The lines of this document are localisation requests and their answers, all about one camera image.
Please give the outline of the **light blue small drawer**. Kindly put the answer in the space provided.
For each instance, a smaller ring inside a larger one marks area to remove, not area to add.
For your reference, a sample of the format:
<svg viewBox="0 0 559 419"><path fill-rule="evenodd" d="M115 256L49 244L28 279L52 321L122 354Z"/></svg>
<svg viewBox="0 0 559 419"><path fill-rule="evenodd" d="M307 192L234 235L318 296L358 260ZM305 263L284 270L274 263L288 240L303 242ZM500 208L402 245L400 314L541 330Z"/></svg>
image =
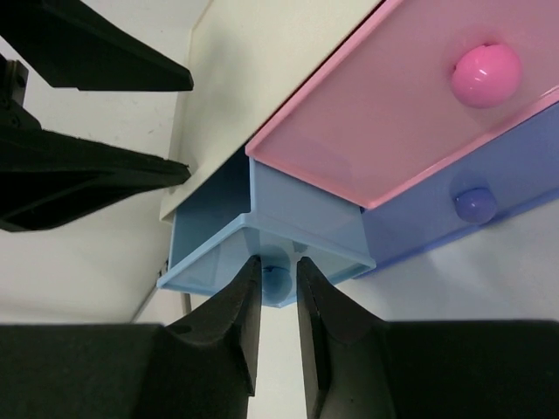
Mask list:
<svg viewBox="0 0 559 419"><path fill-rule="evenodd" d="M375 268L358 206L236 152L175 211L161 289L212 296L246 260L263 268L265 306L296 300L311 258L332 284Z"/></svg>

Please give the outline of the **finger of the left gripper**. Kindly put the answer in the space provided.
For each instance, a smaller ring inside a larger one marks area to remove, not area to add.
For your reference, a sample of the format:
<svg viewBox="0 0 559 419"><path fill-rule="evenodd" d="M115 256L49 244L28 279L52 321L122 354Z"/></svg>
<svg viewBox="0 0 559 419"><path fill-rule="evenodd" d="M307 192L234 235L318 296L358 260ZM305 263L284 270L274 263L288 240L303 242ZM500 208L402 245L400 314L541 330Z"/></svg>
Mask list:
<svg viewBox="0 0 559 419"><path fill-rule="evenodd" d="M1 228L58 228L137 194L185 183L177 161L44 130L1 106Z"/></svg>
<svg viewBox="0 0 559 419"><path fill-rule="evenodd" d="M1 37L52 87L188 92L190 71L81 1L2 1Z"/></svg>

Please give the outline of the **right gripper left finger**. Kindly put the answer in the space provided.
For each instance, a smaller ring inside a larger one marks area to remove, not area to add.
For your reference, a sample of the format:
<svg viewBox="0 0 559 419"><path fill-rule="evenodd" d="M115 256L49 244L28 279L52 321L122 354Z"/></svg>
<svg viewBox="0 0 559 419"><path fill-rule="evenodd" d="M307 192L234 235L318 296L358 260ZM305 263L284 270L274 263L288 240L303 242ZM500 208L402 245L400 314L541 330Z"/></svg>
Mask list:
<svg viewBox="0 0 559 419"><path fill-rule="evenodd" d="M4 325L4 418L244 418L258 368L262 271L174 323Z"/></svg>

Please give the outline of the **cream drawer organizer box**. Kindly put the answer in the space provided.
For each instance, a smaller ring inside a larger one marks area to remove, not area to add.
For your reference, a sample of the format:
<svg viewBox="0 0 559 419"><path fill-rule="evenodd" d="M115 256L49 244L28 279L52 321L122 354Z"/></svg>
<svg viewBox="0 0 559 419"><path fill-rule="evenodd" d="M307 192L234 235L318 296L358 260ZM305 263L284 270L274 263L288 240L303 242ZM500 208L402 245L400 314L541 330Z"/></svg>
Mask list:
<svg viewBox="0 0 559 419"><path fill-rule="evenodd" d="M1 320L128 322L169 253L166 212L241 146L375 8L372 1L94 1L186 65L191 93L83 93L32 72L26 108L52 131L190 165L189 182L66 226L1 235Z"/></svg>

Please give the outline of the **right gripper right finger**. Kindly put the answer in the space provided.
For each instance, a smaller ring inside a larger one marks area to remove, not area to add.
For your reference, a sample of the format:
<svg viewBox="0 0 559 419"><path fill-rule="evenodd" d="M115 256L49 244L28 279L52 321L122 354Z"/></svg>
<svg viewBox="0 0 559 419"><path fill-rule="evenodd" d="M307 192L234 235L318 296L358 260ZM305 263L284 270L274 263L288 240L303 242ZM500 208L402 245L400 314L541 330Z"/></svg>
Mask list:
<svg viewBox="0 0 559 419"><path fill-rule="evenodd" d="M552 320L386 321L297 264L310 418L555 418Z"/></svg>

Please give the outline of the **purple-blue drawer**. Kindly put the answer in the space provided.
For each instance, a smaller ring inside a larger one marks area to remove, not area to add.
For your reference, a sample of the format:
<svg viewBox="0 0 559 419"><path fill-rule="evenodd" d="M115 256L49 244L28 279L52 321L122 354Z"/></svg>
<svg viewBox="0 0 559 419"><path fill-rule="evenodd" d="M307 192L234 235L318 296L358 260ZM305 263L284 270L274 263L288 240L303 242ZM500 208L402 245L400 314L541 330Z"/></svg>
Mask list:
<svg viewBox="0 0 559 419"><path fill-rule="evenodd" d="M378 270L558 197L552 105L379 207L362 212Z"/></svg>

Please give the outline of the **pink drawer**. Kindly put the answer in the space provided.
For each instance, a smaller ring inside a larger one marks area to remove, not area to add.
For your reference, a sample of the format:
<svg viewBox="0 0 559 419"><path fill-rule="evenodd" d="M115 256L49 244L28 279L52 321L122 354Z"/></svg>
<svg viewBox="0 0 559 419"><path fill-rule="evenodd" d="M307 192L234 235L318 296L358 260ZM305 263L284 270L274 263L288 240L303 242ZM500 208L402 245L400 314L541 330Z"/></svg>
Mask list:
<svg viewBox="0 0 559 419"><path fill-rule="evenodd" d="M557 2L385 1L245 152L373 209L557 100Z"/></svg>

